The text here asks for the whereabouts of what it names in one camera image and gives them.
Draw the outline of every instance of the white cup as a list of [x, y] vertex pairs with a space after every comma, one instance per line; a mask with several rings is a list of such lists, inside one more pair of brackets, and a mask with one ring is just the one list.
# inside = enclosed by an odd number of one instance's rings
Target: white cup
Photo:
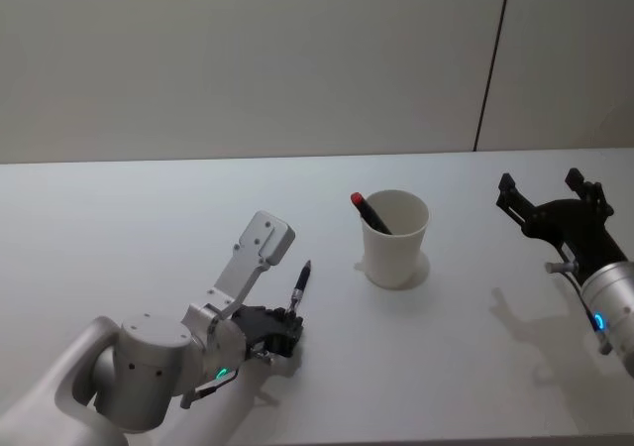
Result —
[[402, 190], [378, 191], [367, 202], [392, 234], [379, 233], [362, 218], [364, 272], [379, 287], [397, 289], [416, 271], [429, 208], [416, 195]]

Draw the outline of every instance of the white table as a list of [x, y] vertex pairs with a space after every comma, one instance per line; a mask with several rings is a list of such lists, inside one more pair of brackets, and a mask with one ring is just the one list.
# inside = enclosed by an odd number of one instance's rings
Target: white table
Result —
[[[180, 319], [265, 209], [297, 239], [248, 303], [285, 305], [312, 260], [301, 365], [251, 365], [189, 411], [176, 400], [133, 446], [634, 432], [634, 380], [544, 273], [555, 251], [494, 204], [504, 171], [535, 203], [571, 196], [570, 167], [604, 183], [608, 229], [634, 256], [634, 150], [0, 167], [0, 410], [95, 316]], [[431, 273], [411, 290], [354, 269], [349, 195], [387, 187], [432, 211]]]

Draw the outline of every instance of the pen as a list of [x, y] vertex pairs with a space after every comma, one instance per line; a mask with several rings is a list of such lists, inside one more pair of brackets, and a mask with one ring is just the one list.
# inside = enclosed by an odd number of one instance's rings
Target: pen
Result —
[[359, 213], [361, 213], [361, 217], [366, 220], [366, 223], [368, 223], [371, 228], [384, 235], [392, 234], [363, 195], [356, 191], [350, 195], [350, 199], [353, 201], [353, 205], [359, 210]]
[[301, 273], [299, 274], [299, 279], [295, 284], [295, 289], [293, 290], [293, 294], [290, 297], [290, 305], [286, 312], [295, 312], [297, 310], [297, 306], [299, 302], [301, 302], [301, 297], [304, 295], [304, 289], [306, 288], [306, 283], [308, 282], [308, 277], [310, 276], [310, 270], [312, 269], [312, 265], [310, 260], [306, 262], [304, 267], [301, 269]]

